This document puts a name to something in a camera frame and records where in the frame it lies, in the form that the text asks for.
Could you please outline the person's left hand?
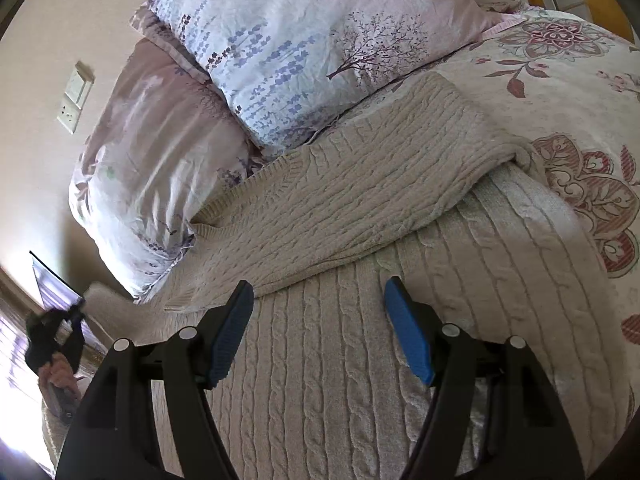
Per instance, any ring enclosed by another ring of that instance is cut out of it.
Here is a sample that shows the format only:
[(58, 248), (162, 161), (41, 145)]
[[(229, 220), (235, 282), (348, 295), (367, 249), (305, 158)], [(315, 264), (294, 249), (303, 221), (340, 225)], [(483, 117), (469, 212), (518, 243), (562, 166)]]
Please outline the person's left hand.
[(66, 360), (66, 357), (60, 352), (56, 352), (52, 356), (52, 360), (38, 370), (38, 387), (43, 400), (45, 400), (47, 404), (52, 401), (52, 396), (49, 391), (50, 386), (67, 390), (70, 396), (76, 401), (81, 399), (81, 393), (73, 369)]

